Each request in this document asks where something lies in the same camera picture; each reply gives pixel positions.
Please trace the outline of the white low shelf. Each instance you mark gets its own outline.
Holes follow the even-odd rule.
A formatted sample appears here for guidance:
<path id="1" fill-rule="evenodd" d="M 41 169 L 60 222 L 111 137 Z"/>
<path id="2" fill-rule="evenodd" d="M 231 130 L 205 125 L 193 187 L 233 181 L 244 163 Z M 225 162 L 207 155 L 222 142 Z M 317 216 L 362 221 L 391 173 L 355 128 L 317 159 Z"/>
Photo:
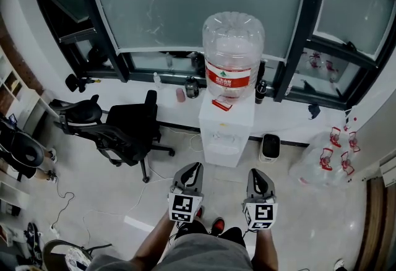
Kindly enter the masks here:
<path id="1" fill-rule="evenodd" d="M 14 186 L 0 181 L 0 239 L 8 247 L 14 243 L 24 243 L 24 211 L 27 209 L 29 195 Z"/>

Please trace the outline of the person's right forearm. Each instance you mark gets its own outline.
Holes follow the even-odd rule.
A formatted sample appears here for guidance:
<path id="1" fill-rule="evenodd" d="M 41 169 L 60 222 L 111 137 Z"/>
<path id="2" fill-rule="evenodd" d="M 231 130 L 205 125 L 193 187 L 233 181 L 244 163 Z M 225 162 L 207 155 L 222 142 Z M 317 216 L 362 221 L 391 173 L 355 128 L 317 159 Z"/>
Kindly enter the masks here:
<path id="1" fill-rule="evenodd" d="M 256 233 L 256 248 L 251 263 L 253 271 L 278 271 L 278 256 L 271 230 Z"/>

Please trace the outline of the clear water jug red label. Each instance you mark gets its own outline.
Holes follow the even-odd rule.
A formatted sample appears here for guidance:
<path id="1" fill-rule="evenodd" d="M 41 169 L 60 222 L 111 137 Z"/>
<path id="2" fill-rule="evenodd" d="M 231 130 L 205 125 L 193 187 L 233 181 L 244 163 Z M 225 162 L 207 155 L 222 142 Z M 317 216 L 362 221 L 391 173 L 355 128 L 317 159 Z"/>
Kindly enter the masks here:
<path id="1" fill-rule="evenodd" d="M 264 50 L 260 20 L 239 12 L 219 12 L 204 22 L 202 41 L 212 104 L 229 111 L 254 90 Z"/>

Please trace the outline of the white bin with black liner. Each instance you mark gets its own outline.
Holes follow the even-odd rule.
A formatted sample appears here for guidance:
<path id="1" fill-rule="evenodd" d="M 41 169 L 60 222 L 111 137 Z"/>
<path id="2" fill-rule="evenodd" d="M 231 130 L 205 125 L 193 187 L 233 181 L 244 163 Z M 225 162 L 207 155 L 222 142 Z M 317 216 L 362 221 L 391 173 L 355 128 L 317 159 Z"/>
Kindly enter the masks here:
<path id="1" fill-rule="evenodd" d="M 264 134 L 260 145 L 259 161 L 273 163 L 280 155 L 280 138 L 274 134 Z"/>

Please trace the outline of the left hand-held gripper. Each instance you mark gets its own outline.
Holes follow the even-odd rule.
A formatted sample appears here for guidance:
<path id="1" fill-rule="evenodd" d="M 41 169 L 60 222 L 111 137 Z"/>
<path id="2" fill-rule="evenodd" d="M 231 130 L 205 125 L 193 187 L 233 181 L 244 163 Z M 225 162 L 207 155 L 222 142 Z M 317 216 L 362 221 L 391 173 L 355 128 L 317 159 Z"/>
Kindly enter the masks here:
<path id="1" fill-rule="evenodd" d="M 201 194 L 203 174 L 204 166 L 198 162 L 190 163 L 176 172 L 168 194 L 170 220 L 181 223 L 194 220 L 204 198 Z"/>

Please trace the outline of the patterned seat cushion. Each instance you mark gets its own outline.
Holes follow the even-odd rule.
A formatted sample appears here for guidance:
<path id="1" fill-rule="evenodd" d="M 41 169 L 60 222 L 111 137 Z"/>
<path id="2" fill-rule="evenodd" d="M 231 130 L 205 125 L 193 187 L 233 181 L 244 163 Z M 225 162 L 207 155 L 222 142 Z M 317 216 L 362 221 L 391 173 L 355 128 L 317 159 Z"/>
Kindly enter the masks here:
<path id="1" fill-rule="evenodd" d="M 70 247 L 66 252 L 65 261 L 69 271 L 86 271 L 92 258 L 79 247 Z"/>

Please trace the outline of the person's grey shirt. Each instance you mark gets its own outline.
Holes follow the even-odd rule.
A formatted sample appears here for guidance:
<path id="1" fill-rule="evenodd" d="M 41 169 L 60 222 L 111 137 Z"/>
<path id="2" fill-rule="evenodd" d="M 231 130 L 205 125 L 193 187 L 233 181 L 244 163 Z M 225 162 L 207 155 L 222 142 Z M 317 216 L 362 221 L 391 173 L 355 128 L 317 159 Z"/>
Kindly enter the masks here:
<path id="1" fill-rule="evenodd" d="M 135 260 L 100 255 L 86 271 L 252 271 L 252 263 L 240 244 L 207 234 L 189 234 L 177 239 L 161 262 L 146 269 Z"/>

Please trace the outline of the dark drinking jug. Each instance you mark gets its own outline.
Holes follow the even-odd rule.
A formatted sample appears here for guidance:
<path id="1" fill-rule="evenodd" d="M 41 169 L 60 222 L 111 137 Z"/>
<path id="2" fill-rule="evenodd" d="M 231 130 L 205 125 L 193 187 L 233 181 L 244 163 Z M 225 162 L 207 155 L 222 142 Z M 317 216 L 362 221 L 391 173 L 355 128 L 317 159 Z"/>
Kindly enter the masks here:
<path id="1" fill-rule="evenodd" d="M 199 96 L 199 82 L 195 77 L 188 76 L 184 86 L 188 98 L 197 98 Z"/>

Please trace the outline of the person's black shorts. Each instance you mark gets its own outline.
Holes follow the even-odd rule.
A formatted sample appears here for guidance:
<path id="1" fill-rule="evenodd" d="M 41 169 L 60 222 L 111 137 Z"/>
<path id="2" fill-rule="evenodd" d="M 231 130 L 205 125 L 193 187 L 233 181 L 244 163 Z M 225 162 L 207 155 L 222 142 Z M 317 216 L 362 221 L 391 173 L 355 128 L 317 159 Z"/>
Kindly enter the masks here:
<path id="1" fill-rule="evenodd" d="M 204 234 L 204 235 L 212 236 L 200 221 L 194 220 L 192 223 L 183 223 L 179 228 L 178 232 L 176 233 L 175 239 L 178 239 L 182 236 L 189 234 Z M 229 240 L 234 243 L 242 245 L 242 247 L 246 247 L 243 239 L 242 231 L 238 227 L 232 227 L 226 231 L 224 229 L 221 235 L 215 237 Z"/>

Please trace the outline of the black office chair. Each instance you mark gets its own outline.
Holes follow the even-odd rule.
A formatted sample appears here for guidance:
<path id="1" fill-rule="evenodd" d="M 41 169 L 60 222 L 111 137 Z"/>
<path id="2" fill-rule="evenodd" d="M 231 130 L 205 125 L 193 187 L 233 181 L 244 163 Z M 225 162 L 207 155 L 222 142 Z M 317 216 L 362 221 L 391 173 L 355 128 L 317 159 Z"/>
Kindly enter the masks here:
<path id="1" fill-rule="evenodd" d="M 54 125 L 67 135 L 91 140 L 97 150 L 117 167 L 123 163 L 129 166 L 139 163 L 143 182 L 149 182 L 145 167 L 148 153 L 158 150 L 168 152 L 171 157 L 175 155 L 173 148 L 154 144 L 161 139 L 157 92 L 149 90 L 140 104 L 112 106 L 105 122 L 101 120 L 103 110 L 98 99 L 99 96 L 94 95 L 89 100 L 65 105 L 53 100 L 50 107 L 59 115 Z"/>

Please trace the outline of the wooden bench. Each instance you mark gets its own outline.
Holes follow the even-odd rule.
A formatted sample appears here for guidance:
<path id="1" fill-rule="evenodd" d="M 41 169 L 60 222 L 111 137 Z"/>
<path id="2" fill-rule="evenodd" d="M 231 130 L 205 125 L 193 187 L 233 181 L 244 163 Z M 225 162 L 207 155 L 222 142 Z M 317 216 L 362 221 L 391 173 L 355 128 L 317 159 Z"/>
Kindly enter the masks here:
<path id="1" fill-rule="evenodd" d="M 366 182 L 366 214 L 363 238 L 354 271 L 386 271 L 396 244 L 396 184 L 383 179 Z"/>

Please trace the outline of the white shelf unit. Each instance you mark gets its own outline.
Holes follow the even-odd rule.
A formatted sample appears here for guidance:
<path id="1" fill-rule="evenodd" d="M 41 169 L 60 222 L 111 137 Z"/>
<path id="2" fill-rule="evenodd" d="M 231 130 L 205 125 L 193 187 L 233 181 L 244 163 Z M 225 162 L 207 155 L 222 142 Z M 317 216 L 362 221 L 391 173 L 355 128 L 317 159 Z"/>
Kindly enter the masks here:
<path id="1" fill-rule="evenodd" d="M 50 116 L 56 116 L 49 101 L 22 80 L 1 47 L 0 114 L 39 140 L 43 140 Z"/>

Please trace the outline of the person's left forearm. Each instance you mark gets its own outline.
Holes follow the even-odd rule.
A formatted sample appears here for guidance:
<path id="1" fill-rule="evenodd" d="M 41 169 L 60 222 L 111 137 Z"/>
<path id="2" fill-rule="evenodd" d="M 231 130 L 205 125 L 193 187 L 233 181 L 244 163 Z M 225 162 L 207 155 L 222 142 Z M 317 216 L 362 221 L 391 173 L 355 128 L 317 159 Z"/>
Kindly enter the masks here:
<path id="1" fill-rule="evenodd" d="M 174 221 L 170 220 L 169 213 L 157 223 L 155 228 L 146 237 L 134 257 L 130 260 L 131 264 L 139 271 L 151 271 L 162 257 L 168 239 L 174 227 Z"/>

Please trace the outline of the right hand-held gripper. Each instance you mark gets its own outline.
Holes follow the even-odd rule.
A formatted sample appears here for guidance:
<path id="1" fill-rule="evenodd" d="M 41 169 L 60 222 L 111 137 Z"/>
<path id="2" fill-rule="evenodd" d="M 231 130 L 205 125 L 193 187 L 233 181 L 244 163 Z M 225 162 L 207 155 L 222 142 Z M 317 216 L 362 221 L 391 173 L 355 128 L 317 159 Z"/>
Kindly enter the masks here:
<path id="1" fill-rule="evenodd" d="M 247 180 L 247 200 L 243 214 L 249 231 L 269 230 L 273 227 L 278 204 L 273 181 L 261 170 L 251 169 Z"/>

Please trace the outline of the person's right red shoe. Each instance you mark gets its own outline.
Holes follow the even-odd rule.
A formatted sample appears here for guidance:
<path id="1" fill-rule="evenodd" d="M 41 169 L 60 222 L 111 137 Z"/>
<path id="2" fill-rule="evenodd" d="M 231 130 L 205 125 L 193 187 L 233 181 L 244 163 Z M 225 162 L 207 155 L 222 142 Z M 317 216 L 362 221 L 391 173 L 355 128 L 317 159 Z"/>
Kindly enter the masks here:
<path id="1" fill-rule="evenodd" d="M 219 236 L 223 233 L 225 229 L 225 221 L 222 217 L 218 217 L 212 224 L 210 234 L 212 236 Z"/>

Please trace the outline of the black bottle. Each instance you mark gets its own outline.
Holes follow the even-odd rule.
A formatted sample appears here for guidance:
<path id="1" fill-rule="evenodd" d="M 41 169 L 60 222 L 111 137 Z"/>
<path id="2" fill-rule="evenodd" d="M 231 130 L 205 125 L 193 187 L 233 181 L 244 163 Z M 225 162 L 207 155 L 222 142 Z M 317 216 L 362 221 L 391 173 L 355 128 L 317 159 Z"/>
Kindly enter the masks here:
<path id="1" fill-rule="evenodd" d="M 264 79 L 261 79 L 256 84 L 255 103 L 257 105 L 263 102 L 266 92 L 267 92 L 267 82 Z"/>

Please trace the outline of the white water dispenser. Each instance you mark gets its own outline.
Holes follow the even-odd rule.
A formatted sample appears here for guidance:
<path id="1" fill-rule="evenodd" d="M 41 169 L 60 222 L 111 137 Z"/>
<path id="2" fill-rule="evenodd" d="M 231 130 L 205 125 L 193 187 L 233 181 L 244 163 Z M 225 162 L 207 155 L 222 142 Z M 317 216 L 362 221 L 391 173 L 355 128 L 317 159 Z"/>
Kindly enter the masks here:
<path id="1" fill-rule="evenodd" d="M 203 150 L 209 146 L 243 150 L 254 125 L 254 94 L 238 100 L 228 111 L 214 105 L 214 97 L 206 92 L 200 108 L 199 124 Z"/>

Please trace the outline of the black handheld device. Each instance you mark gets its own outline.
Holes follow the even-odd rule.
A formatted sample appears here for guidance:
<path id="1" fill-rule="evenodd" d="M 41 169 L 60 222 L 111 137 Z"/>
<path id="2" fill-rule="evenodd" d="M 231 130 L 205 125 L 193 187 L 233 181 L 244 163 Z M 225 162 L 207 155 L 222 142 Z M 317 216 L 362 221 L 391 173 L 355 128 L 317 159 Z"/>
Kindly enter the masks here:
<path id="1" fill-rule="evenodd" d="M 74 74 L 68 75 L 68 77 L 65 79 L 66 86 L 71 92 L 78 90 L 80 93 L 85 92 L 86 85 L 100 82 L 100 79 L 77 78 Z"/>

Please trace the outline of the round wicker chair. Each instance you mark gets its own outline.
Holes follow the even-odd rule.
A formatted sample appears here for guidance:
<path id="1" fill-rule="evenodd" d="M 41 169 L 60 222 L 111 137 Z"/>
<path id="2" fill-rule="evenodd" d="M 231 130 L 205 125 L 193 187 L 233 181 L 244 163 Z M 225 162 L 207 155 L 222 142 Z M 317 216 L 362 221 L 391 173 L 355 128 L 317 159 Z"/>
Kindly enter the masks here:
<path id="1" fill-rule="evenodd" d="M 65 255 L 70 247 L 79 247 L 84 250 L 93 260 L 92 253 L 98 249 L 111 247 L 112 244 L 102 246 L 95 246 L 91 248 L 84 248 L 76 244 L 68 243 L 60 239 L 55 239 L 47 242 L 42 251 L 43 264 L 47 271 L 69 271 L 65 261 Z"/>

